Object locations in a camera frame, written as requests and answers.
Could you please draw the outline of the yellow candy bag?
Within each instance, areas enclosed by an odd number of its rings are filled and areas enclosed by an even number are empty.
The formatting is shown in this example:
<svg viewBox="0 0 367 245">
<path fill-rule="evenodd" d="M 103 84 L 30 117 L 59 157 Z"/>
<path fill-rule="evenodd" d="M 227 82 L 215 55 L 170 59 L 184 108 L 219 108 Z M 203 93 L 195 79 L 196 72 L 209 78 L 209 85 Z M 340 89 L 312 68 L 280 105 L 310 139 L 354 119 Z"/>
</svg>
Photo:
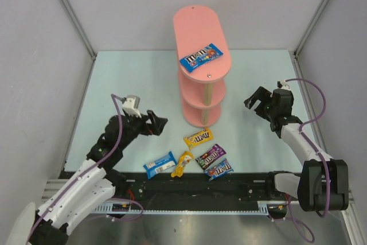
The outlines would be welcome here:
<svg viewBox="0 0 367 245">
<path fill-rule="evenodd" d="M 185 151 L 179 158 L 177 166 L 175 167 L 175 170 L 171 173 L 171 177 L 182 177 L 186 165 L 194 159 L 194 156 L 191 152 Z"/>
</svg>

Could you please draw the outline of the yellow M&M bag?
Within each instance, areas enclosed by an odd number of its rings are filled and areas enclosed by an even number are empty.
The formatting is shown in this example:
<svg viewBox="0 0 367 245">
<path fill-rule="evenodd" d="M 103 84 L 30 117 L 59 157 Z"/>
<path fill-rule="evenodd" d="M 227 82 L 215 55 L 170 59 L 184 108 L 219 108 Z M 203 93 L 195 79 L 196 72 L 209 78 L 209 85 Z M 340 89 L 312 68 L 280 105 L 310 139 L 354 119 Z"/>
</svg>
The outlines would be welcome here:
<svg viewBox="0 0 367 245">
<path fill-rule="evenodd" d="M 188 137 L 184 137 L 183 141 L 186 143 L 189 150 L 191 150 L 198 145 L 211 141 L 212 139 L 213 139 L 213 134 L 211 130 L 206 127 L 195 134 L 192 134 Z"/>
</svg>

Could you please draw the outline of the purple M&M bag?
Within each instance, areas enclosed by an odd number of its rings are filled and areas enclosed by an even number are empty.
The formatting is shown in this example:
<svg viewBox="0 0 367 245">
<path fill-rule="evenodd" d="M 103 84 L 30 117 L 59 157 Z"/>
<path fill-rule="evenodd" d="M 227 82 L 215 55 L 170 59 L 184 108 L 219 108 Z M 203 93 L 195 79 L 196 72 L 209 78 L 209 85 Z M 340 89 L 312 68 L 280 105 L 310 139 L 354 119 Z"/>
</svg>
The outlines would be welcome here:
<svg viewBox="0 0 367 245">
<path fill-rule="evenodd" d="M 214 144 L 209 150 L 207 150 L 201 156 L 195 158 L 196 163 L 200 166 L 202 170 L 206 170 L 211 166 L 215 161 L 226 155 L 226 151 L 219 146 L 218 144 Z"/>
</svg>

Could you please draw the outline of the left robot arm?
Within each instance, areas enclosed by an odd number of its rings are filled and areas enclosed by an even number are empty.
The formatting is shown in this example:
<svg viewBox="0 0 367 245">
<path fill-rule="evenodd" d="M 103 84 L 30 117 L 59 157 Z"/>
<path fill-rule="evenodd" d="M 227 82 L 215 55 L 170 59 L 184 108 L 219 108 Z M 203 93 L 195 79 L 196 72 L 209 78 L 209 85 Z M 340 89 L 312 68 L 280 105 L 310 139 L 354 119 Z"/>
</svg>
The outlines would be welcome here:
<svg viewBox="0 0 367 245">
<path fill-rule="evenodd" d="M 30 203 L 15 221 L 7 244 L 66 244 L 73 230 L 101 203 L 122 197 L 125 176 L 114 169 L 139 135 L 161 135 L 168 120 L 151 110 L 109 119 L 78 171 L 43 205 Z"/>
</svg>

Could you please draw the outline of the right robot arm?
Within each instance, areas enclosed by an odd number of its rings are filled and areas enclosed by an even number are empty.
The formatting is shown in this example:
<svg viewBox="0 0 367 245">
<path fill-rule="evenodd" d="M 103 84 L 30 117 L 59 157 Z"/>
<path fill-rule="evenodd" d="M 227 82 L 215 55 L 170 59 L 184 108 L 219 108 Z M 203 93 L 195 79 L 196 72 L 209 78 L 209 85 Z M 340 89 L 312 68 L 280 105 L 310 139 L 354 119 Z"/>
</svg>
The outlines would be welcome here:
<svg viewBox="0 0 367 245">
<path fill-rule="evenodd" d="M 301 129 L 302 121 L 292 114 L 294 96 L 284 86 L 272 92 L 259 87 L 244 105 L 267 120 L 270 129 L 293 151 L 302 165 L 300 176 L 291 172 L 272 172 L 272 188 L 298 200 L 306 212 L 323 215 L 344 211 L 349 206 L 348 166 L 314 144 Z"/>
</svg>

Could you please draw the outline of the blue white candy bar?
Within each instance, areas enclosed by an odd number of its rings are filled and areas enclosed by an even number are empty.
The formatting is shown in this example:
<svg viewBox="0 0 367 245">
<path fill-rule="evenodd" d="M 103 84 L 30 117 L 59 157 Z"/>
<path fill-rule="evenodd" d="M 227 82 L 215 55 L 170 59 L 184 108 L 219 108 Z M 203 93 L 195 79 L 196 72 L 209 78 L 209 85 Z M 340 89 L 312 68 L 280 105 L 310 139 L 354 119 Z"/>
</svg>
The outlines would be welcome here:
<svg viewBox="0 0 367 245">
<path fill-rule="evenodd" d="M 164 172 L 165 170 L 177 165 L 177 161 L 170 151 L 163 157 L 145 164 L 143 167 L 146 170 L 147 178 L 151 179 L 157 174 Z"/>
</svg>

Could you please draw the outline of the pink tiered shelf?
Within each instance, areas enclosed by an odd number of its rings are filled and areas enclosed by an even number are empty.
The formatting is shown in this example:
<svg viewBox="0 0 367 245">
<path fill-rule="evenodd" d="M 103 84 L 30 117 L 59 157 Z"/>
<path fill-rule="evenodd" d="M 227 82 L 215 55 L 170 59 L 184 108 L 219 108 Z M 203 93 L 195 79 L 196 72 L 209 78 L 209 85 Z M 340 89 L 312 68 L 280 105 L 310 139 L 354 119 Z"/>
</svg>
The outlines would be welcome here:
<svg viewBox="0 0 367 245">
<path fill-rule="evenodd" d="M 223 55 L 188 72 L 178 62 L 178 84 L 183 117 L 194 127 L 209 127 L 221 115 L 225 98 L 225 76 L 232 66 L 232 58 L 220 24 L 209 7 L 191 5 L 178 10 L 173 17 L 177 59 L 194 54 L 213 43 Z"/>
</svg>

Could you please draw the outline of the blue M&M bag on shelf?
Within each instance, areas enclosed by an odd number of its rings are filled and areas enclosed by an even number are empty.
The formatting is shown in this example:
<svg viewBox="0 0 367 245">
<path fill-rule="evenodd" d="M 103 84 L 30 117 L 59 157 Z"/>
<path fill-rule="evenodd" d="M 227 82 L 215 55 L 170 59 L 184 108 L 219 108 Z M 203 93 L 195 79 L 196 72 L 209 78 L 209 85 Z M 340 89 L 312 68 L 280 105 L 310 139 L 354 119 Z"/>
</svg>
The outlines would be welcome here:
<svg viewBox="0 0 367 245">
<path fill-rule="evenodd" d="M 211 62 L 223 55 L 215 44 L 209 44 L 199 51 L 187 55 L 179 60 L 179 63 L 189 72 L 192 73 L 202 65 Z"/>
</svg>

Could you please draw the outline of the blue M&M bag on table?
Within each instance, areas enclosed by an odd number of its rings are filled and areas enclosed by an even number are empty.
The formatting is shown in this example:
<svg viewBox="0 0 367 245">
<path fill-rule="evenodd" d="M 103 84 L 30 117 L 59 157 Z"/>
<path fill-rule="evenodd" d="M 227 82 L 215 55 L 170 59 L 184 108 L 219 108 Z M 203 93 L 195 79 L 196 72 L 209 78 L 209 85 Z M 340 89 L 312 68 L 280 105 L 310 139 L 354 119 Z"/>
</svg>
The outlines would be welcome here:
<svg viewBox="0 0 367 245">
<path fill-rule="evenodd" d="M 231 172 L 233 172 L 233 168 L 226 158 L 217 165 L 204 171 L 204 173 L 209 177 L 209 181 L 215 180 Z"/>
</svg>

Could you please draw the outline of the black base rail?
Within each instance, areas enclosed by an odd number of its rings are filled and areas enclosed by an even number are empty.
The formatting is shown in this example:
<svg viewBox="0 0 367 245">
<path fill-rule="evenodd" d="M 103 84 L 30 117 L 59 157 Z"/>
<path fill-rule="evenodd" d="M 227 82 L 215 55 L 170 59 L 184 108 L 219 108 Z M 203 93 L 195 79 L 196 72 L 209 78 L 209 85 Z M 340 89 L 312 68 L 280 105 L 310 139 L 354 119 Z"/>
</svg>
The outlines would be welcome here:
<svg viewBox="0 0 367 245">
<path fill-rule="evenodd" d="M 272 173 L 228 173 L 209 181 L 205 173 L 187 173 L 172 178 L 160 173 L 148 179 L 146 173 L 107 174 L 117 186 L 119 198 L 133 198 L 142 207 L 148 205 L 214 204 L 216 201 L 285 201 L 286 195 L 274 188 Z"/>
</svg>

